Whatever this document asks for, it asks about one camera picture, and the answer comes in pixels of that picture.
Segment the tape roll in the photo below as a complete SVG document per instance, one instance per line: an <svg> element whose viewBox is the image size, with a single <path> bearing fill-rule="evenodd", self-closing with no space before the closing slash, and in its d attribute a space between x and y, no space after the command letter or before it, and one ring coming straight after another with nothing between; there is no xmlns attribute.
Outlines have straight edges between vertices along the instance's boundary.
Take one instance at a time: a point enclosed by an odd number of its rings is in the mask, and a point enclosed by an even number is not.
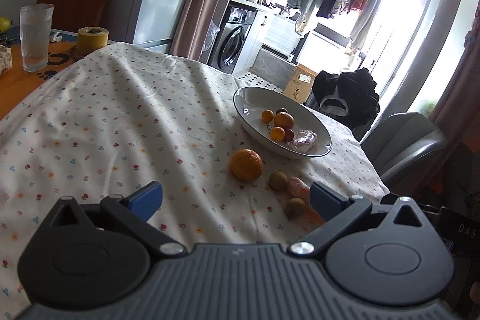
<svg viewBox="0 0 480 320"><path fill-rule="evenodd" d="M80 55L89 55L97 49L107 46L109 31L96 26L81 28L77 36L77 51Z"/></svg>

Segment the white plate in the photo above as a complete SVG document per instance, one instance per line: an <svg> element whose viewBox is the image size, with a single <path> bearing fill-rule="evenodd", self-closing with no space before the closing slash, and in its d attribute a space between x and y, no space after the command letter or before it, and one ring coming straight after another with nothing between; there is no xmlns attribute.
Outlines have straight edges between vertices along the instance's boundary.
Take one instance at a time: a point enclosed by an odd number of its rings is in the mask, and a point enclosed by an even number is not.
<svg viewBox="0 0 480 320"><path fill-rule="evenodd" d="M327 155L332 149L332 138L320 120L306 107L285 95L261 87L243 87L233 95L233 105L245 130L264 147L292 159L311 159ZM309 129L317 134L317 141L307 153L292 151L286 141L276 142L270 138L268 124L262 121L262 112L276 112L285 108L293 116L297 134Z"/></svg>

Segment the drinking glass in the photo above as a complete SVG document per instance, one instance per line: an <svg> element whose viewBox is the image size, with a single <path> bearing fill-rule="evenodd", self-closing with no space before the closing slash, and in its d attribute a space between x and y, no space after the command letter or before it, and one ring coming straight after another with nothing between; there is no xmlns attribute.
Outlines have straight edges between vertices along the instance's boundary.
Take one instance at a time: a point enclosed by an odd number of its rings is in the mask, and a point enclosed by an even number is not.
<svg viewBox="0 0 480 320"><path fill-rule="evenodd" d="M52 15L52 4L33 4L20 9L23 69L27 72L37 72L49 61Z"/></svg>

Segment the white tablecloth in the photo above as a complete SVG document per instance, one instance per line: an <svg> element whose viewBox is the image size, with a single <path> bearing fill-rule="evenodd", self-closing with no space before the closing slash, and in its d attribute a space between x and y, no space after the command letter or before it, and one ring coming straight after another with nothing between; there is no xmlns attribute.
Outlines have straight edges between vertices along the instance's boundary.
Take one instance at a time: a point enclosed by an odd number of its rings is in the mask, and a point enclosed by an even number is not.
<svg viewBox="0 0 480 320"><path fill-rule="evenodd" d="M61 195L96 203L151 181L164 190L149 222L191 247L196 242L297 240L317 221L289 221L268 176L282 170L308 185L376 202L388 192L351 132L317 114L332 136L322 158L289 160L252 140L232 104L248 85L196 61L117 43L60 72L0 122L0 319L28 305L16 265ZM252 184L229 172L231 155L265 162Z"/></svg>

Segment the black jacket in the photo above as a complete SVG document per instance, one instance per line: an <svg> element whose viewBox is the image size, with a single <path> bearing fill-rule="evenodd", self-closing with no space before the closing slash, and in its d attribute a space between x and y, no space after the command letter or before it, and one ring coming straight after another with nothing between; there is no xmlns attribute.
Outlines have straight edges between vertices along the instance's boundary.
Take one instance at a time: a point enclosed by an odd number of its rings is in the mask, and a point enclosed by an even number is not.
<svg viewBox="0 0 480 320"><path fill-rule="evenodd" d="M321 71L313 84L312 90L318 104L326 96L332 95L338 86L338 95L349 106L349 114L344 117L333 115L333 118L350 129L367 124L380 112L380 97L375 92L377 83L366 68L342 72L340 75ZM328 104L335 105L335 102L338 101L329 100Z"/></svg>

